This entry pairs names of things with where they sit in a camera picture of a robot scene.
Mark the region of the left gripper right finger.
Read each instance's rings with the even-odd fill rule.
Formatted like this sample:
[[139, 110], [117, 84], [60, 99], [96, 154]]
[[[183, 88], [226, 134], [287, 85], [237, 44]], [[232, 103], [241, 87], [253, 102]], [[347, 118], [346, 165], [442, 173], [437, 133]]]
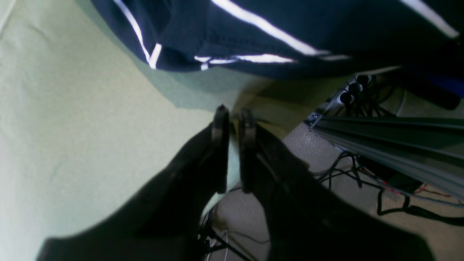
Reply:
[[341, 200], [316, 181], [303, 162], [239, 113], [242, 189], [262, 205], [270, 261], [433, 261], [428, 244]]

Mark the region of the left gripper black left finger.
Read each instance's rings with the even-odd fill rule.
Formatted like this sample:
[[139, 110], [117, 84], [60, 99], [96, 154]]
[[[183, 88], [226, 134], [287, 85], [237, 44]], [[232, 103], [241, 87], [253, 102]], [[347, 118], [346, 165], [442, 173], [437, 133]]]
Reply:
[[229, 111], [188, 140], [171, 162], [111, 216], [81, 233], [47, 239], [38, 261], [200, 260], [198, 228], [227, 190]]

